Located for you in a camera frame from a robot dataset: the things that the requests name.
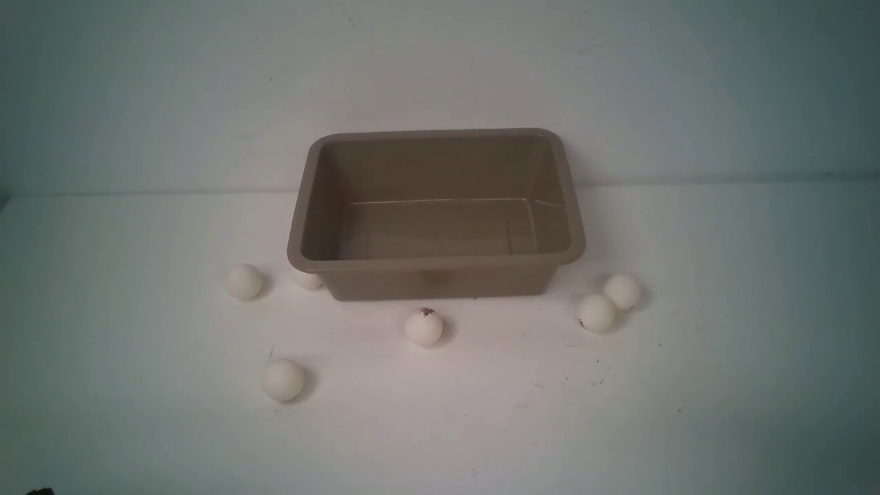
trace white ball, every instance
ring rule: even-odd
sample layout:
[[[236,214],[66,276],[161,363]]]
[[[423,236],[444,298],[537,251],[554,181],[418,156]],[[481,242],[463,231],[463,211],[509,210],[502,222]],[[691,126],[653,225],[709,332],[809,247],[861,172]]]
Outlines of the white ball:
[[[262,287],[263,274],[253,265],[237,264],[226,274],[226,290],[233,298],[248,300],[260,293]]]
[[[306,289],[306,291],[314,291],[324,284],[321,282],[321,277],[318,277],[314,273],[305,273],[304,271],[299,271],[297,269],[293,269],[293,281],[300,287]]]
[[[279,403],[294,398],[303,389],[305,371],[291,359],[271,361],[263,375],[263,391]]]
[[[591,332],[605,332],[614,323],[614,304],[602,294],[587,296],[577,308],[577,320]]]
[[[443,334],[443,319],[433,309],[420,307],[407,317],[404,331],[410,342],[427,347]]]
[[[624,311],[633,309],[642,299],[642,285],[632,275],[619,273],[605,282],[603,291],[616,307]]]

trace plastic bin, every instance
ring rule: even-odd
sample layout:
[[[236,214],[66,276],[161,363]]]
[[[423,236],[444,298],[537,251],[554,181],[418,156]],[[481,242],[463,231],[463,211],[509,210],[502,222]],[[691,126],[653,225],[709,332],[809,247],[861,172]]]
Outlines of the plastic bin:
[[[338,300],[542,293],[584,251],[543,129],[336,134],[309,150],[287,256]]]

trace white table surface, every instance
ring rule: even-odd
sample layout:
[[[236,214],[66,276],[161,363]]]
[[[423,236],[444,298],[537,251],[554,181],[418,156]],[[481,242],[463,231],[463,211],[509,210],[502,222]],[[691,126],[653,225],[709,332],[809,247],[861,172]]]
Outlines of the white table surface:
[[[13,198],[0,212],[0,491],[876,493],[880,183],[580,191],[547,294],[419,301],[293,285],[295,194]],[[224,272],[271,290],[242,303]],[[631,271],[608,336],[576,302]],[[269,355],[301,399],[260,390]]]

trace white wall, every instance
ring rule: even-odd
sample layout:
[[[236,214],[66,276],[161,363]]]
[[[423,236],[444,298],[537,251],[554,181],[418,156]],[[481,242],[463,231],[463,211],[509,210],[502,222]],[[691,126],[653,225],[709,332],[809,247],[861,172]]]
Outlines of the white wall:
[[[876,176],[872,4],[15,1],[0,188],[287,189],[328,133],[516,126],[581,183]]]

